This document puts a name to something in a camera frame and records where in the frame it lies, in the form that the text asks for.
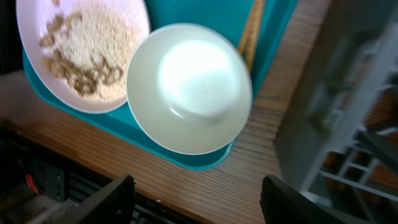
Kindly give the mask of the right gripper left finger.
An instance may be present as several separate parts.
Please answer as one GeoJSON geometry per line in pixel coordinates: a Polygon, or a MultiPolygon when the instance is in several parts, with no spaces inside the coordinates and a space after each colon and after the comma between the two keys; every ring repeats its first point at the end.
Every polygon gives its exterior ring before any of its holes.
{"type": "Polygon", "coordinates": [[[135,208],[135,181],[124,174],[77,205],[53,214],[47,223],[131,223],[135,208]]]}

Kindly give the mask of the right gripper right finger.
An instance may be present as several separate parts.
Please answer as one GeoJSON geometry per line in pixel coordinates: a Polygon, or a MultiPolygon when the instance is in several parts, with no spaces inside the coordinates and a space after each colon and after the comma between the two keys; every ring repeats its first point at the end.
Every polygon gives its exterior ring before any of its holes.
{"type": "Polygon", "coordinates": [[[364,220],[330,213],[274,175],[262,180],[260,205],[266,224],[344,224],[364,220]]]}

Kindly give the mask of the pale green bowl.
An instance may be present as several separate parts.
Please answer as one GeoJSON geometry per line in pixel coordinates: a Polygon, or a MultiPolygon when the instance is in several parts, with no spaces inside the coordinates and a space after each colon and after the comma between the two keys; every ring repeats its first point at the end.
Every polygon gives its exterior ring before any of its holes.
{"type": "Polygon", "coordinates": [[[134,52],[126,76],[131,113],[158,145],[180,154],[225,147],[252,106],[248,69],[235,46],[197,24],[153,31],[134,52]]]}

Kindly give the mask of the wooden chopstick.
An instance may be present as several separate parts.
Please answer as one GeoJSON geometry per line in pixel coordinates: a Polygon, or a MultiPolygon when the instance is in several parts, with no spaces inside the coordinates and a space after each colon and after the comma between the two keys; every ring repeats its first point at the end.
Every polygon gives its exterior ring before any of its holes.
{"type": "Polygon", "coordinates": [[[259,39],[262,17],[266,6],[266,0],[259,0],[257,5],[257,11],[254,15],[253,24],[251,27],[251,33],[249,37],[249,43],[246,47],[244,53],[242,54],[249,72],[252,72],[252,67],[254,64],[254,57],[256,54],[257,41],[259,39]]]}
{"type": "Polygon", "coordinates": [[[238,50],[239,53],[242,55],[246,49],[246,47],[248,46],[249,43],[249,37],[250,37],[250,33],[251,33],[251,27],[253,24],[253,20],[254,20],[254,15],[257,11],[257,5],[259,3],[259,0],[254,0],[253,5],[251,7],[251,10],[249,12],[246,24],[244,26],[244,30],[241,36],[241,39],[239,41],[239,45],[238,45],[238,50]]]}

